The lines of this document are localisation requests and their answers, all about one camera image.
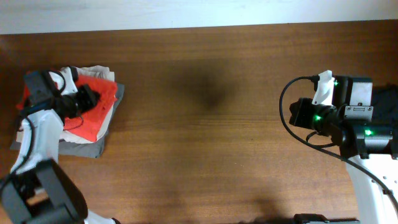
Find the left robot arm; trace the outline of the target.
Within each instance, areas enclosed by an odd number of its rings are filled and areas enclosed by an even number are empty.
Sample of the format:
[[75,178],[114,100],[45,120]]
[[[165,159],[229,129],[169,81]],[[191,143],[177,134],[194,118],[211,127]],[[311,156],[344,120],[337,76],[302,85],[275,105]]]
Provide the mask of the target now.
[[1,205],[13,223],[118,223],[90,211],[58,164],[65,118],[76,118],[97,104],[97,95],[88,85],[76,87],[77,80],[75,67],[24,76],[30,95],[20,112],[21,148],[1,182]]

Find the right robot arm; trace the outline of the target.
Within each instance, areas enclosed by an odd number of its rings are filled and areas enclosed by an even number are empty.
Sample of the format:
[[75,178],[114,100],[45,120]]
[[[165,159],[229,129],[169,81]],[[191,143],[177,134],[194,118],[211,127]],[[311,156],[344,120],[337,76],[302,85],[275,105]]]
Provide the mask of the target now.
[[374,122],[370,78],[332,75],[326,71],[308,78],[313,98],[290,105],[290,126],[309,129],[331,139],[338,154],[307,139],[305,145],[346,164],[354,186],[360,223],[397,223],[397,125]]

